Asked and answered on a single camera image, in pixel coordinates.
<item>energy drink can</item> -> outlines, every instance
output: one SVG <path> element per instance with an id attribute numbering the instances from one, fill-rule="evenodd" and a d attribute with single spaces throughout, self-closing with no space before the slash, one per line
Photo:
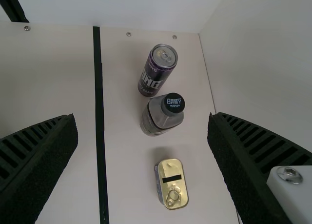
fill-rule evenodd
<path id="1" fill-rule="evenodd" d="M 139 92 L 147 97 L 157 94 L 177 63 L 177 53 L 173 47 L 156 45 L 147 58 L 140 80 Z"/>
<path id="2" fill-rule="evenodd" d="M 169 210 L 187 205 L 187 195 L 182 163 L 178 159 L 167 159 L 154 167 L 157 193 L 160 202 Z"/>

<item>white surface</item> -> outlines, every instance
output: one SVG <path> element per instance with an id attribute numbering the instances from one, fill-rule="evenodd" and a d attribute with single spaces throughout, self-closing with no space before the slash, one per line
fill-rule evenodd
<path id="1" fill-rule="evenodd" d="M 312 151 L 311 0 L 222 0 L 200 32 L 217 112 Z"/>
<path id="2" fill-rule="evenodd" d="M 3 10 L 3 8 L 0 5 L 0 21 L 10 21 L 8 15 L 6 12 Z"/>
<path id="3" fill-rule="evenodd" d="M 0 23 L 0 138 L 74 113 L 78 147 L 36 224 L 98 224 L 93 32 Z"/>
<path id="4" fill-rule="evenodd" d="M 19 0 L 34 23 L 198 33 L 221 0 Z"/>
<path id="5" fill-rule="evenodd" d="M 105 152 L 110 223 L 238 223 L 234 203 L 207 144 L 214 105 L 198 34 L 101 28 L 104 78 Z M 158 43 L 174 47 L 177 66 L 158 95 L 177 92 L 186 102 L 183 123 L 146 136 L 139 122 L 148 98 L 137 82 L 149 51 Z M 158 200 L 154 165 L 181 160 L 189 203 L 174 211 Z"/>
<path id="6" fill-rule="evenodd" d="M 292 166 L 303 177 L 303 183 L 295 185 L 282 180 L 276 170 L 270 171 L 267 185 L 293 224 L 312 223 L 312 166 Z"/>

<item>tin lid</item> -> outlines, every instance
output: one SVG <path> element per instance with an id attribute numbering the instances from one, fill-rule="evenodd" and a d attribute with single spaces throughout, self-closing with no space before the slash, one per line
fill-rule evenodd
<path id="1" fill-rule="evenodd" d="M 177 53 L 173 47 L 165 44 L 158 44 L 153 50 L 153 60 L 163 68 L 170 68 L 176 65 Z"/>
<path id="2" fill-rule="evenodd" d="M 184 98 L 178 93 L 169 93 L 164 97 L 161 108 L 162 111 L 168 116 L 181 113 L 185 108 Z"/>
<path id="3" fill-rule="evenodd" d="M 189 198 L 181 161 L 178 159 L 161 161 L 158 164 L 158 175 L 164 206 L 169 210 L 186 206 Z"/>

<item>purple can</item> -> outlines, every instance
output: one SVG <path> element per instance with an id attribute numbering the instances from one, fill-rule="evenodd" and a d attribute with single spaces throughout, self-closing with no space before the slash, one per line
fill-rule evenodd
<path id="1" fill-rule="evenodd" d="M 173 47 L 156 45 L 150 52 L 141 78 L 138 81 L 139 92 L 147 97 L 157 94 L 177 63 L 177 53 Z"/>

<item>black bottle cap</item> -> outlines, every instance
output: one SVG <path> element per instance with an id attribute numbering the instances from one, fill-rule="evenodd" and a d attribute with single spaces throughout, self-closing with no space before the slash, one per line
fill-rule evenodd
<path id="1" fill-rule="evenodd" d="M 185 101 L 178 93 L 169 93 L 164 97 L 164 107 L 171 113 L 177 114 L 184 110 Z"/>

